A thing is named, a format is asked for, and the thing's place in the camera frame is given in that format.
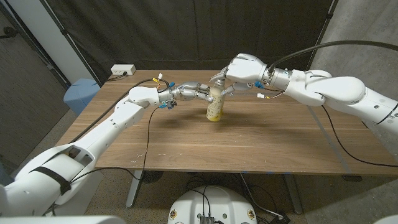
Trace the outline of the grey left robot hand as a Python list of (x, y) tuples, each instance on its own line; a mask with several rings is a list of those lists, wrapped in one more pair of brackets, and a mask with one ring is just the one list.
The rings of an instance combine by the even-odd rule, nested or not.
[(193, 100), (199, 98), (211, 103), (213, 98), (210, 96), (210, 87), (198, 82), (184, 82), (179, 85), (169, 86), (159, 92), (159, 101), (167, 107), (174, 107), (176, 100)]

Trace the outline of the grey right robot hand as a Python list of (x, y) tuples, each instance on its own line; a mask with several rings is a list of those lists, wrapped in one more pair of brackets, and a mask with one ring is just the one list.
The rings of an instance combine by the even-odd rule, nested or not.
[(252, 88), (253, 83), (262, 80), (267, 65), (259, 58), (249, 54), (237, 54), (230, 63), (219, 73), (210, 78), (211, 82), (217, 80), (231, 80), (234, 83), (222, 92), (222, 95), (233, 91), (246, 91)]

